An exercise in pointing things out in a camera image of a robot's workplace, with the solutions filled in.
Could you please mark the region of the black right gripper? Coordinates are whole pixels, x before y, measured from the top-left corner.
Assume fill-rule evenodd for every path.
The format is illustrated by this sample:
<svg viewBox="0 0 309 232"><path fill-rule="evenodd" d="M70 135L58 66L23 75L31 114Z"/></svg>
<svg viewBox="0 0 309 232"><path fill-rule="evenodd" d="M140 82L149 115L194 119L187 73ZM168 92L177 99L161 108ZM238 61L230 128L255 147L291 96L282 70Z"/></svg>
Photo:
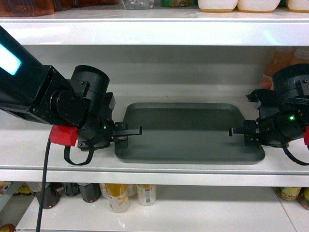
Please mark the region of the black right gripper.
<svg viewBox="0 0 309 232"><path fill-rule="evenodd" d="M229 136L244 134L246 146L285 147L303 137L309 125L309 100L301 97L281 99L273 90L256 89L247 95L258 103L259 117L244 120L240 127L229 128Z"/></svg>

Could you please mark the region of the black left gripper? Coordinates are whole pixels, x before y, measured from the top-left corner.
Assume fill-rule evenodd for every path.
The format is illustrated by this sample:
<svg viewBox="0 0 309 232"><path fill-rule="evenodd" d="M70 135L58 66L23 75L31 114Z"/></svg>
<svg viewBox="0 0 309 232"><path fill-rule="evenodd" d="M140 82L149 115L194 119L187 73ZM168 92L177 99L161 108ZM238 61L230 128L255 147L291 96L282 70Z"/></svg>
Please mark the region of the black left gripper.
<svg viewBox="0 0 309 232"><path fill-rule="evenodd" d="M142 127L129 129L127 123L113 124L112 111L115 107L113 93L105 95L90 93L91 105L84 125L78 131L78 148L82 151L103 149L113 142L127 141L127 136L141 135Z"/></svg>

